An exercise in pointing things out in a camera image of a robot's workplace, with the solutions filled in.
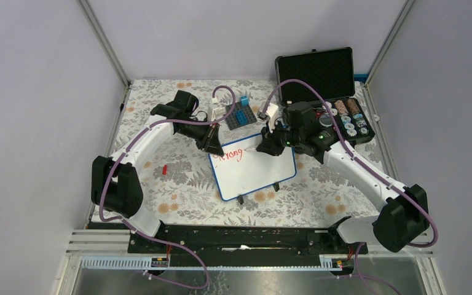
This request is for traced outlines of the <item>blue framed whiteboard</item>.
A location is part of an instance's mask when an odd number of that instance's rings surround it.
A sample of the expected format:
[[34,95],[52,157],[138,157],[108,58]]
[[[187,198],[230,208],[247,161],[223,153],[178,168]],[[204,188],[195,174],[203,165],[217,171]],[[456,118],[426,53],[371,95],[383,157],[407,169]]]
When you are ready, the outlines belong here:
[[296,176],[295,153],[291,147],[277,157],[244,151],[255,149],[261,139],[258,133],[247,136],[223,144],[223,156],[208,156],[221,200],[228,202]]

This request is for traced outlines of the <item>black poker chip case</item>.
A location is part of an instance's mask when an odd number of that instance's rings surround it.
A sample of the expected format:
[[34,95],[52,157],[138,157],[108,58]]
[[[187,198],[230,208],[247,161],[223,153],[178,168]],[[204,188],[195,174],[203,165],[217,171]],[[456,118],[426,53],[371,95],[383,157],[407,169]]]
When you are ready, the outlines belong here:
[[336,121],[345,140],[351,145],[368,143],[374,139],[375,132],[355,96],[351,47],[280,55],[275,59],[275,73],[278,83],[298,79],[309,84],[333,108],[335,102],[343,102],[356,135],[352,136],[346,130],[339,114],[336,115]]

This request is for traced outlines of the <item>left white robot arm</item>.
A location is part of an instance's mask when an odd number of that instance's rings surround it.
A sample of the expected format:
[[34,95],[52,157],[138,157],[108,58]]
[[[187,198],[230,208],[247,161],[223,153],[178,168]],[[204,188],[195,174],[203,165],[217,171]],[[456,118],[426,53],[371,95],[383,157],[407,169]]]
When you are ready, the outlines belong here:
[[139,173],[158,148],[175,135],[193,139],[197,149],[223,155],[219,140],[220,120],[200,120],[194,116],[199,99],[178,91],[174,99],[150,111],[144,127],[112,155],[98,156],[92,163],[91,200],[101,221],[119,220],[132,231],[144,234],[143,245],[153,253],[164,249],[161,220],[144,204]]

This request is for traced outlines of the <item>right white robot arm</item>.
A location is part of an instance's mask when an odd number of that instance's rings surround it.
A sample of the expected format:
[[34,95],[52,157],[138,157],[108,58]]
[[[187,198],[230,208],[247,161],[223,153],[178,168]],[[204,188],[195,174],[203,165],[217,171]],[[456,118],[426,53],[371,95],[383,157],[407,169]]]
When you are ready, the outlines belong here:
[[377,242],[397,253],[405,246],[414,246],[414,240],[431,226],[426,192],[417,184],[409,187],[391,178],[369,163],[344,140],[334,116],[329,117],[330,126],[322,125],[307,102],[283,110],[265,102],[258,116],[267,123],[261,130],[257,152],[279,156],[289,147],[308,155],[344,176],[377,210],[375,216],[337,222],[335,232],[328,236],[334,252],[343,253],[352,243]]

